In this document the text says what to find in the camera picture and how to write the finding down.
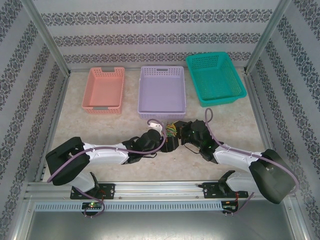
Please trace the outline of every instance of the cable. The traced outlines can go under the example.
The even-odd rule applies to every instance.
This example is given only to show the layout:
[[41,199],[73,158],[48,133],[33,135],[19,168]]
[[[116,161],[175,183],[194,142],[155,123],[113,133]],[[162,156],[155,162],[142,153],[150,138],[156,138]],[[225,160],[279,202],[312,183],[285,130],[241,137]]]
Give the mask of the cable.
[[238,207],[239,206],[239,193],[237,191],[235,192],[235,202],[236,202],[235,207]]
[[157,122],[157,123],[160,124],[161,127],[162,127],[163,141],[162,141],[162,143],[160,144],[160,146],[157,147],[156,149],[151,150],[151,151],[134,151],[134,150],[124,149],[124,148],[117,148],[117,147],[113,147],[113,146],[98,146],[98,147],[88,148],[88,149],[86,149],[86,150],[83,150],[83,151],[78,152],[76,155],[73,155],[68,161],[66,161],[64,164],[62,164],[62,165],[48,178],[48,180],[47,180],[46,182],[47,182],[47,183],[50,183],[50,182],[55,178],[55,176],[57,176],[58,173],[60,173],[68,164],[70,164],[73,160],[75,160],[75,159],[76,159],[77,157],[79,157],[80,155],[85,154],[85,153],[87,153],[87,152],[93,152],[93,151],[102,150],[102,149],[110,149],[110,150],[122,151],[122,152],[127,152],[127,153],[132,153],[132,154],[143,154],[143,155],[148,155],[148,154],[156,153],[156,152],[159,151],[159,150],[162,148],[162,146],[165,144],[166,138],[167,138],[167,133],[166,133],[166,128],[165,128],[165,126],[162,124],[162,122],[160,122],[160,121],[152,118],[152,119],[149,119],[149,120],[147,121],[147,124],[149,124],[151,121]]
[[251,193],[251,195],[247,198],[247,200],[245,201],[245,203],[244,203],[236,212],[234,212],[233,214],[234,214],[234,215],[235,215],[235,214],[238,214],[239,211],[243,210],[243,209],[245,208],[245,206],[249,203],[250,199],[254,196],[254,194],[255,194],[254,192]]
[[154,156],[143,156],[143,158],[145,158],[145,159],[154,159],[157,155],[158,155],[158,153],[155,153]]
[[[210,111],[210,113],[211,113],[211,118],[210,118],[209,121],[208,121],[208,111]],[[294,188],[293,191],[290,192],[290,194],[294,194],[294,193],[296,193],[296,192],[298,191],[298,189],[299,189],[299,181],[298,181],[298,179],[296,178],[296,176],[295,176],[291,171],[289,171],[288,169],[286,169],[284,166],[282,166],[282,165],[280,165],[279,163],[274,162],[274,161],[272,161],[272,160],[270,160],[270,159],[268,159],[268,158],[265,158],[265,157],[263,157],[263,156],[259,156],[259,155],[256,155],[256,154],[250,154],[250,153],[248,153],[248,152],[246,152],[246,151],[242,151],[242,150],[239,150],[239,149],[234,149],[234,148],[232,148],[232,147],[227,147],[227,146],[222,145],[222,144],[218,141],[218,139],[215,137],[215,135],[213,134],[213,132],[211,131],[210,126],[209,126],[209,122],[213,119],[213,115],[214,115],[214,113],[212,112],[211,108],[207,108],[207,109],[205,110],[205,114],[204,114],[205,125],[206,125],[206,127],[208,128],[212,139],[213,139],[220,147],[222,147],[222,148],[224,148],[224,149],[226,149],[226,150],[228,150],[228,151],[232,151],[232,152],[238,153],[238,154],[243,154],[243,155],[247,155],[247,156],[250,156],[250,157],[257,158],[257,159],[261,159],[261,160],[263,160],[263,161],[266,161],[267,163],[270,163],[270,164],[275,165],[276,167],[282,169],[282,170],[285,171],[287,174],[289,174],[290,177],[292,177],[292,179],[294,180],[295,188]]]
[[186,149],[190,150],[190,151],[193,152],[194,154],[199,154],[199,153],[200,153],[200,152],[195,152],[195,151],[191,150],[190,148],[188,148],[188,147],[186,146],[186,144],[184,144],[184,146],[185,146]]
[[95,201],[97,201],[98,203],[100,203],[100,204],[102,205],[102,210],[99,211],[99,212],[97,212],[95,215],[92,215],[92,216],[87,215],[87,210],[88,210],[88,208],[86,208],[86,209],[84,210],[84,213],[83,213],[83,214],[84,214],[84,217],[93,219],[93,218],[95,218],[95,217],[97,217],[97,216],[99,216],[99,215],[101,215],[101,214],[104,213],[104,211],[105,211],[105,209],[106,209],[106,205],[105,205],[105,203],[104,203],[103,200],[100,200],[100,199],[98,199],[98,198],[95,198],[95,197],[93,197],[93,196],[90,196],[90,195],[86,194],[85,192],[81,191],[79,188],[77,188],[77,187],[75,187],[75,186],[74,186],[74,188],[75,188],[80,194],[82,194],[83,196],[85,196],[85,197],[87,197],[87,198],[89,198],[89,199],[95,200]]

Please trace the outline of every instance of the metal base plate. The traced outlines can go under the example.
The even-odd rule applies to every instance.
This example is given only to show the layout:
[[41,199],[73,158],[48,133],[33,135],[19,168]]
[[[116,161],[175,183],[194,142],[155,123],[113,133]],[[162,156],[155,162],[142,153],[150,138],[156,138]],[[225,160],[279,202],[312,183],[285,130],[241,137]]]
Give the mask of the metal base plate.
[[[219,189],[218,182],[204,182],[202,184],[204,198],[205,199],[229,199],[229,198],[236,198],[236,192],[231,191],[226,195],[224,195]],[[238,198],[239,199],[246,199],[249,197],[247,191],[238,191]]]
[[[115,184],[113,183],[99,183],[100,191],[94,196],[96,199],[114,199],[115,196]],[[71,189],[70,199],[72,200],[84,200],[91,199],[83,196],[74,187]]]

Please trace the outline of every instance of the purple basket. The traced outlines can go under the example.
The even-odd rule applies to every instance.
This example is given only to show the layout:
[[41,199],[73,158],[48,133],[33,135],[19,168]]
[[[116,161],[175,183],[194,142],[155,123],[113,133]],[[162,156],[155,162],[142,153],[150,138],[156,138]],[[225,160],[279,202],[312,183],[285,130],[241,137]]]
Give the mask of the purple basket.
[[185,74],[182,66],[143,66],[138,113],[142,119],[183,119],[186,115]]

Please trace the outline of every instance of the vented panel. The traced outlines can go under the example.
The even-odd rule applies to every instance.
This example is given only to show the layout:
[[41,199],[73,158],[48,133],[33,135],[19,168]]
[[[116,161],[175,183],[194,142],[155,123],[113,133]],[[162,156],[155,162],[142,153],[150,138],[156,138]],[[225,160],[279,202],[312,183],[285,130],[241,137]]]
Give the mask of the vented panel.
[[96,78],[122,77],[125,69],[123,67],[115,67],[114,72],[104,72],[100,67],[93,67],[93,74]]
[[171,114],[171,115],[152,115],[152,114],[140,114],[142,119],[183,119],[186,114]]
[[[35,212],[79,212],[82,202],[39,202]],[[105,202],[109,212],[221,211],[221,201]]]
[[181,71],[183,71],[182,67],[161,67],[161,66],[145,66],[142,68],[142,72],[144,77],[158,77],[158,76],[169,76],[169,77],[180,77]]

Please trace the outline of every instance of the pink basket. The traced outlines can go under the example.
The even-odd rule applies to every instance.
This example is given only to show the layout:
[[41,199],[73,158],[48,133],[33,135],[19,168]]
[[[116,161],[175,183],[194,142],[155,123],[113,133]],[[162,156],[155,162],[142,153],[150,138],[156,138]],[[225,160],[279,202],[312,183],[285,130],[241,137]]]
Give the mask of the pink basket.
[[82,108],[89,114],[121,114],[125,69],[103,72],[101,67],[90,69]]

